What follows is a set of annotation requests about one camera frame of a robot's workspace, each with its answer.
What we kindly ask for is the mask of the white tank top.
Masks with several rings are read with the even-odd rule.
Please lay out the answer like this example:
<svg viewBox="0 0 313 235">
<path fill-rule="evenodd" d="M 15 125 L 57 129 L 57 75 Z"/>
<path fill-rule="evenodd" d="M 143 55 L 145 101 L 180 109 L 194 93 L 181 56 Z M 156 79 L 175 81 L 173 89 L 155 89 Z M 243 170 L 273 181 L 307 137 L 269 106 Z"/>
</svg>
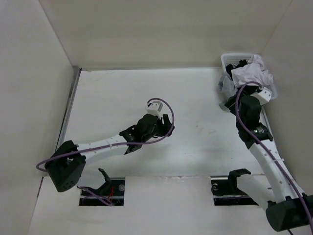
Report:
<svg viewBox="0 0 313 235">
<path fill-rule="evenodd" d="M 273 75 L 265 68 L 260 55 L 253 55 L 247 65 L 233 69 L 231 72 L 237 88 L 251 81 L 258 82 L 262 86 L 270 86 L 274 82 Z"/>
</svg>

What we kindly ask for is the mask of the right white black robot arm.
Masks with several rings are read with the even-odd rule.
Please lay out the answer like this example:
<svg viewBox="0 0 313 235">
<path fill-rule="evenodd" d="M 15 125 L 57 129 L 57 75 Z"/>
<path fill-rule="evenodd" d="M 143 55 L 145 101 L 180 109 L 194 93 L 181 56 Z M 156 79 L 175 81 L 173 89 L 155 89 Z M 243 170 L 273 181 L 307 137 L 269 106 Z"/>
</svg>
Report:
<svg viewBox="0 0 313 235">
<path fill-rule="evenodd" d="M 262 186 L 243 168 L 229 173 L 227 188 L 231 193 L 247 194 L 266 213 L 277 232 L 313 225 L 313 197 L 294 180 L 280 157 L 270 130 L 260 122 L 262 105 L 270 94 L 236 94 L 226 107 L 236 116 L 240 139 L 259 163 L 271 190 Z"/>
</svg>

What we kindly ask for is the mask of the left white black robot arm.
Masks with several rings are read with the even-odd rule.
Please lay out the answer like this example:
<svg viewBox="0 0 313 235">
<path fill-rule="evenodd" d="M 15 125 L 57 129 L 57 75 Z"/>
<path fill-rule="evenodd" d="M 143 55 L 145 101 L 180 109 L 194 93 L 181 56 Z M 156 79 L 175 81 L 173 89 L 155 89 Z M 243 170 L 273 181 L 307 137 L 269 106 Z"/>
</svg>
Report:
<svg viewBox="0 0 313 235">
<path fill-rule="evenodd" d="M 175 126 L 169 116 L 161 118 L 145 114 L 137 124 L 117 135 L 101 141 L 75 144 L 66 141 L 45 162 L 44 168 L 56 190 L 65 192 L 79 181 L 88 164 L 113 156 L 121 156 L 139 150 L 143 145 L 156 143 L 172 134 Z"/>
</svg>

